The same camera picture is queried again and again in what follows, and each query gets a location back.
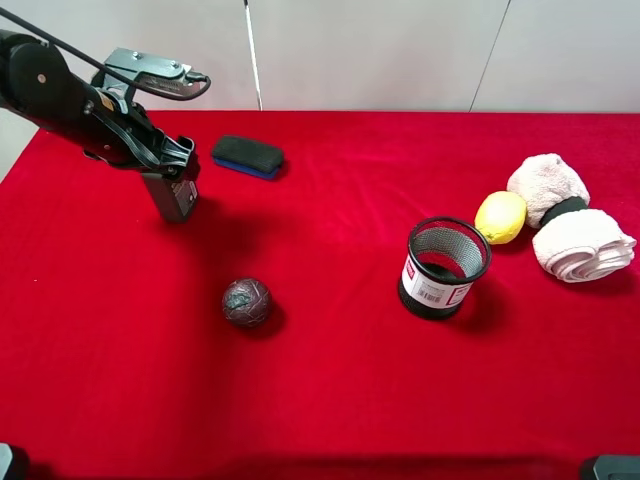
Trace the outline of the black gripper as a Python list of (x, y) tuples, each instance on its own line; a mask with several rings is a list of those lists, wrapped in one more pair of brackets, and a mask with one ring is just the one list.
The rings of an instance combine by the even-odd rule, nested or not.
[(123, 170), (158, 173), (169, 181), (196, 181), (200, 163), (195, 142), (174, 141), (153, 126), (143, 107), (125, 96), (86, 84), (79, 117), (79, 145), (86, 154)]

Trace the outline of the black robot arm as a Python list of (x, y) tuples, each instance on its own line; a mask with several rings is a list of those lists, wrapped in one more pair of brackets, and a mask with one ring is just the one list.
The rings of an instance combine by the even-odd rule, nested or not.
[(120, 170), (177, 182), (200, 173), (195, 143), (167, 136), (151, 122), (134, 89), (110, 91), (98, 73), (87, 83), (59, 49), (23, 33), (1, 32), (1, 107)]

